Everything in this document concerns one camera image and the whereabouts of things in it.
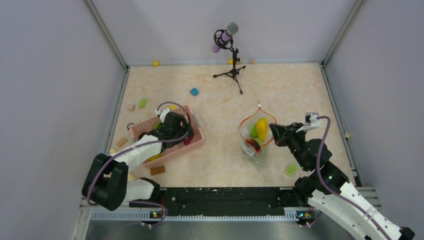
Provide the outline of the clear zip top bag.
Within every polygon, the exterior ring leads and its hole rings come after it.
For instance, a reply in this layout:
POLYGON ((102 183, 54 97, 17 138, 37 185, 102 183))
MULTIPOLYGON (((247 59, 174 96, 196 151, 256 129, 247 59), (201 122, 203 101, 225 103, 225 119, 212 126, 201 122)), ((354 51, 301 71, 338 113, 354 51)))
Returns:
POLYGON ((276 122, 275 116, 264 111, 261 103, 258 102, 255 113, 239 124, 240 149, 251 162, 259 163, 265 159, 268 145, 274 141, 269 124, 276 122))

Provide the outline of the green cabbage toy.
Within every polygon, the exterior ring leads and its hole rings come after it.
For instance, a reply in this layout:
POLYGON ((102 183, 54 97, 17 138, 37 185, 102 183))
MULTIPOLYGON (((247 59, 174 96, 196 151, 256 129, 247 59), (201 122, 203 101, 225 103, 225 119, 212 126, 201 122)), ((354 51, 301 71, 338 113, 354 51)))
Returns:
POLYGON ((253 140, 254 140, 253 147, 255 148, 256 151, 259 152, 265 144, 260 138, 254 138, 253 140))

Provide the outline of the dark red sweet potato toy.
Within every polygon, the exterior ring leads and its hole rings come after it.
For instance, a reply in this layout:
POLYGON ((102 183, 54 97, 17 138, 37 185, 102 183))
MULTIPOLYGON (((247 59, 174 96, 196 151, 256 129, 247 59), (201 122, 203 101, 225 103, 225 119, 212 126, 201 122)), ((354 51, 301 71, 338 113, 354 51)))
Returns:
POLYGON ((188 146, 192 142, 193 138, 194 134, 190 134, 189 136, 187 136, 183 141, 184 145, 188 146))

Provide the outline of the brown bear chocolate toy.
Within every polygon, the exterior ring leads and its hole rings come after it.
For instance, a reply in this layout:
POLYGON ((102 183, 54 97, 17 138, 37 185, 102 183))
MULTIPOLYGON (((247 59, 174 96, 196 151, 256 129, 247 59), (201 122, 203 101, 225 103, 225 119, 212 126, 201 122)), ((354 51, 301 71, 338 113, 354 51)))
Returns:
POLYGON ((263 141, 260 138, 248 138, 247 144, 251 146, 257 153, 259 153, 263 146, 263 141))

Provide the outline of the light green lime toy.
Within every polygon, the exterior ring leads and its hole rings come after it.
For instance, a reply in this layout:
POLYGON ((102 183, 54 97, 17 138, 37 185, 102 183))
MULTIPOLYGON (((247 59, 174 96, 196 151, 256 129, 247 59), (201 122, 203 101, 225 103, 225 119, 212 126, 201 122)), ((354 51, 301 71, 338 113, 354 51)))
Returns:
POLYGON ((257 132, 257 125, 254 124, 250 133, 249 133, 251 138, 258 138, 258 132, 257 132))

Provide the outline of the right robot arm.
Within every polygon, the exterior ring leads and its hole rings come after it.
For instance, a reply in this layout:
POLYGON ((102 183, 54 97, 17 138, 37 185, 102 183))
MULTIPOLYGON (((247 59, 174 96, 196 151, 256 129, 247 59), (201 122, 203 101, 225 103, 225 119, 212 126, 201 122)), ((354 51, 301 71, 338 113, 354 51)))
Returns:
POLYGON ((287 147, 309 176, 293 187, 293 200, 327 215, 356 240, 411 240, 412 229, 388 220, 371 204, 347 175, 335 166, 325 137, 306 140, 302 123, 269 124, 275 145, 287 147))

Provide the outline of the yellow mango toy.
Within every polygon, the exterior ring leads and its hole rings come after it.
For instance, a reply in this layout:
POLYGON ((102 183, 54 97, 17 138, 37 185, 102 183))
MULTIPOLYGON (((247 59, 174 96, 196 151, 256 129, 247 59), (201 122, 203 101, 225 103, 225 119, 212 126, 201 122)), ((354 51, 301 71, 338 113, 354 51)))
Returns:
POLYGON ((265 117, 260 118, 256 124, 257 137, 263 142, 266 141, 268 135, 268 121, 265 117))

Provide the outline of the pink plastic basket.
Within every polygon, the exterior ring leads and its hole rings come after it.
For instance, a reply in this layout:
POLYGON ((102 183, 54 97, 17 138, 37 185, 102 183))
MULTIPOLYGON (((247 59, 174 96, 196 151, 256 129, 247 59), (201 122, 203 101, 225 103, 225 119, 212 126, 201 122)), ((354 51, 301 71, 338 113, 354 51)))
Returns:
MULTIPOLYGON (((185 145, 183 142, 181 142, 173 146, 172 148, 166 149, 164 152, 161 153, 161 157, 154 159, 152 161, 143 163, 142 165, 144 167, 151 169, 151 168, 163 166, 166 162, 169 162, 178 157, 181 157, 203 146, 205 136, 204 136, 202 128, 198 125, 198 121, 194 114, 193 109, 189 105, 184 105, 183 107, 186 111, 188 111, 188 114, 191 120, 191 126, 194 131, 192 140, 190 141, 188 145, 185 145)), ((140 139, 139 136, 142 133, 153 130, 158 123, 160 123, 160 120, 157 116, 155 116, 154 118, 151 118, 149 120, 132 125, 129 128, 129 134, 132 138, 133 143, 136 143, 140 139)))

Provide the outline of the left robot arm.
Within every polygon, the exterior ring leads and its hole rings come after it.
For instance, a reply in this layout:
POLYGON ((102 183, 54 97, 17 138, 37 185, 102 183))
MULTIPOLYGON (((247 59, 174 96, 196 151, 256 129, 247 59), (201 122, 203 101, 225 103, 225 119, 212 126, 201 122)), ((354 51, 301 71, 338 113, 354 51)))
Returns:
POLYGON ((187 112, 160 111, 158 118, 159 125, 143 133, 136 143, 113 155, 99 153, 94 157, 81 190, 88 205, 116 210, 126 198, 129 172, 194 134, 187 112))

